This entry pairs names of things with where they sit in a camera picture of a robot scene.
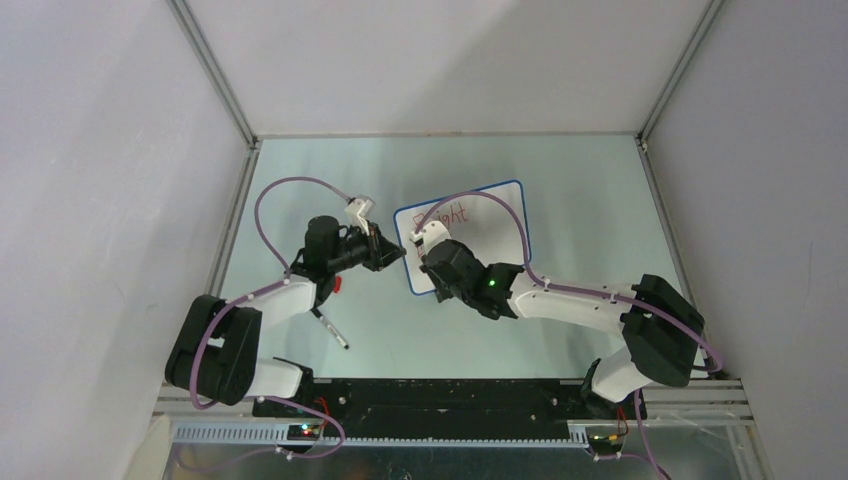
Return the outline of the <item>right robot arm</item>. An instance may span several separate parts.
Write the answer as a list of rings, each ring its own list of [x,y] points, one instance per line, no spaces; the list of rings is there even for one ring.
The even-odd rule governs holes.
[[[595,360],[584,377],[581,402],[593,417],[610,416],[651,383],[685,387],[696,367],[704,319],[662,277],[600,288],[559,285],[521,265],[485,265],[456,240],[426,248],[420,269],[438,301],[457,299],[490,320],[555,320],[621,339],[623,347]]]

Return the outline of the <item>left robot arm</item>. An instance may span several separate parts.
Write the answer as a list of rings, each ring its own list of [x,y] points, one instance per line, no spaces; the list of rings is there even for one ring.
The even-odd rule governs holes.
[[[316,403],[315,388],[303,381],[308,368],[261,357],[262,334],[321,306],[336,291],[339,273],[357,266],[379,272],[405,253],[368,220],[342,226],[331,216],[312,218],[289,277],[232,301],[193,300],[166,363],[166,382],[210,403],[277,397],[290,415],[308,414]]]

